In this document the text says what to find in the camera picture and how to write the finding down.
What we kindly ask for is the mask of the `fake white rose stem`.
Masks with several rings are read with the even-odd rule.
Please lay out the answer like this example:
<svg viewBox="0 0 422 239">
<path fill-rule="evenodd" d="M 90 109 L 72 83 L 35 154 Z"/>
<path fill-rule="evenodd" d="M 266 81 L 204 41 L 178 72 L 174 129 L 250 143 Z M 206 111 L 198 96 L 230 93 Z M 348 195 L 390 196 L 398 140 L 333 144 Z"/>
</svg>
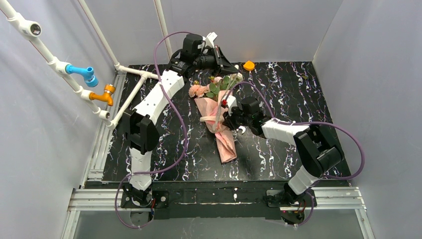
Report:
<svg viewBox="0 0 422 239">
<path fill-rule="evenodd" d="M 217 101 L 222 84 L 223 77 L 209 77 L 209 84 L 207 85 L 208 92 L 205 93 L 205 97 Z"/>
</svg>

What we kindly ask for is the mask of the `fake cream rose stem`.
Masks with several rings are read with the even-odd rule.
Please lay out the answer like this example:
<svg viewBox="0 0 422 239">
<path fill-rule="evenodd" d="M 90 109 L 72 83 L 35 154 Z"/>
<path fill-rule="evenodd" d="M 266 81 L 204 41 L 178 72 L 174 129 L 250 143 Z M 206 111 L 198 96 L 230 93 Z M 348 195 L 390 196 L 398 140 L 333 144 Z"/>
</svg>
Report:
<svg viewBox="0 0 422 239">
<path fill-rule="evenodd" d="M 227 75 L 220 80 L 219 88 L 221 90 L 231 90 L 235 84 L 243 80 L 244 76 L 241 73 Z"/>
</svg>

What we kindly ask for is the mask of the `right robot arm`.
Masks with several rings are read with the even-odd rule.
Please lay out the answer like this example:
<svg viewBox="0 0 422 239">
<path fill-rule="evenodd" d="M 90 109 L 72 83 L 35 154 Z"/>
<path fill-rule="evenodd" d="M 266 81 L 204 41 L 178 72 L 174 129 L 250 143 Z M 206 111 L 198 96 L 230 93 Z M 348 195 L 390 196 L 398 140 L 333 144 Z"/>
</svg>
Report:
<svg viewBox="0 0 422 239">
<path fill-rule="evenodd" d="M 324 173 L 345 159 L 344 152 L 325 125 L 296 125 L 280 121 L 263 113 L 258 100 L 244 98 L 240 105 L 233 96 L 222 99 L 227 109 L 223 124 L 231 130 L 248 127 L 262 138 L 276 139 L 296 147 L 301 167 L 284 185 L 284 196 L 302 196 Z"/>
</svg>

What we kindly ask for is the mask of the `pink wrapping paper sheet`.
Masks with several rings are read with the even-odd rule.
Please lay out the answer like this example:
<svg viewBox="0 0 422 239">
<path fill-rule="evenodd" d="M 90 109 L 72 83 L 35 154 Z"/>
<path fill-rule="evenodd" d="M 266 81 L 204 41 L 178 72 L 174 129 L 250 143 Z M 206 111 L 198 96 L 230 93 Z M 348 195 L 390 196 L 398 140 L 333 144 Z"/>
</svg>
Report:
<svg viewBox="0 0 422 239">
<path fill-rule="evenodd" d="M 220 91 L 218 94 L 218 99 L 220 100 L 225 90 Z M 223 113 L 227 112 L 227 109 L 222 108 L 222 115 L 220 123 L 218 125 L 218 132 L 212 131 L 212 125 L 214 124 L 215 114 L 217 112 L 217 101 L 214 101 L 210 98 L 196 98 L 194 99 L 197 108 L 200 112 L 200 121 L 204 122 L 208 130 L 214 134 L 216 138 L 216 144 L 220 156 L 221 163 L 228 163 L 234 160 L 237 157 L 234 137 L 231 130 L 224 126 L 223 123 Z"/>
</svg>

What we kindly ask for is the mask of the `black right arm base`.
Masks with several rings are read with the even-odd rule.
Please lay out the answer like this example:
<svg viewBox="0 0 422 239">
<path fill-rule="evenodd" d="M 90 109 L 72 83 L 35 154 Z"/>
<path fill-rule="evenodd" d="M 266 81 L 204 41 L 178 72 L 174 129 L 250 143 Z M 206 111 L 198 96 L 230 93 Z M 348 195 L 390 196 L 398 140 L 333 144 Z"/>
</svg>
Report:
<svg viewBox="0 0 422 239">
<path fill-rule="evenodd" d="M 267 190 L 263 200 L 269 208 L 279 208 L 283 222 L 294 227 L 306 223 L 317 206 L 312 189 L 306 189 L 300 195 L 287 190 L 287 187 L 281 190 Z"/>
</svg>

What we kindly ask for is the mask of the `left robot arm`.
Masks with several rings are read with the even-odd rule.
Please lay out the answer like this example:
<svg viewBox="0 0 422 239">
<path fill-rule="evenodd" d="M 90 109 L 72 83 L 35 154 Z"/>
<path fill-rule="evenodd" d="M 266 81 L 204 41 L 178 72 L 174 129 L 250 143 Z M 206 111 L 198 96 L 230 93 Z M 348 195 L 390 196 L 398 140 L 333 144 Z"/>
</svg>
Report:
<svg viewBox="0 0 422 239">
<path fill-rule="evenodd" d="M 232 83 L 241 80 L 238 67 L 232 65 L 214 43 L 217 34 L 207 36 L 187 33 L 183 47 L 174 52 L 159 81 L 151 92 L 132 110 L 125 110 L 126 139 L 130 142 L 131 176 L 129 183 L 139 191 L 151 185 L 150 171 L 152 150 L 159 142 L 156 122 L 171 98 L 184 87 L 185 81 L 197 70 L 210 70 L 215 77 L 228 77 Z"/>
</svg>

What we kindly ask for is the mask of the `beige printed ribbon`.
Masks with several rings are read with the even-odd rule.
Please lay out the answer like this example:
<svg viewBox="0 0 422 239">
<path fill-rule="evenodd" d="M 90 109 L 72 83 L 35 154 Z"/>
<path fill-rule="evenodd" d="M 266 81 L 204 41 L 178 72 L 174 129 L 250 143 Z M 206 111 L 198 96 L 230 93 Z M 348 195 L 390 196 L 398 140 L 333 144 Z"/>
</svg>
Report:
<svg viewBox="0 0 422 239">
<path fill-rule="evenodd" d="M 222 115 L 222 108 L 223 108 L 223 106 L 222 106 L 222 100 L 224 100 L 224 99 L 226 99 L 226 97 L 228 97 L 228 95 L 232 95 L 232 92 L 231 92 L 231 90 L 226 90 L 224 93 L 223 93 L 223 95 L 222 95 L 222 97 L 221 97 L 221 99 L 219 100 L 219 99 L 217 99 L 217 112 L 216 112 L 216 114 L 215 114 L 215 118 L 214 118 L 214 124 L 212 125 L 212 131 L 215 133 L 215 132 L 218 132 L 218 125 L 219 125 L 219 123 L 220 123 L 220 119 L 221 119 L 221 115 Z"/>
</svg>

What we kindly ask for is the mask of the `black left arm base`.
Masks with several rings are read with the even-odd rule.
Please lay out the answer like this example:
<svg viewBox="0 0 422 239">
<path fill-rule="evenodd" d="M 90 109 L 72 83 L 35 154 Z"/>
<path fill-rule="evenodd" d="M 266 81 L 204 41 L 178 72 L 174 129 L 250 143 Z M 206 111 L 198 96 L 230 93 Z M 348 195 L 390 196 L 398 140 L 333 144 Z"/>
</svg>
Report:
<svg viewBox="0 0 422 239">
<path fill-rule="evenodd" d="M 157 191 L 147 189 L 139 191 L 136 189 L 123 189 L 121 199 L 117 203 L 121 208 L 154 208 L 161 209 L 169 206 L 170 194 L 168 191 Z"/>
</svg>

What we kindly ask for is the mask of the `fake pink rose stem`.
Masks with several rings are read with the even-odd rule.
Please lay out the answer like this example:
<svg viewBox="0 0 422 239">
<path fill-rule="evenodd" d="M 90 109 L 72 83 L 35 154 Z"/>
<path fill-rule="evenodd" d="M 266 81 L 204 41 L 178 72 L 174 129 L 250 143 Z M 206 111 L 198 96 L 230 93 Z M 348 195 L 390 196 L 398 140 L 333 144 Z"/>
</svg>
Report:
<svg viewBox="0 0 422 239">
<path fill-rule="evenodd" d="M 190 98 L 201 98 L 209 92 L 208 86 L 200 85 L 199 81 L 193 81 L 193 84 L 190 86 L 188 94 Z"/>
</svg>

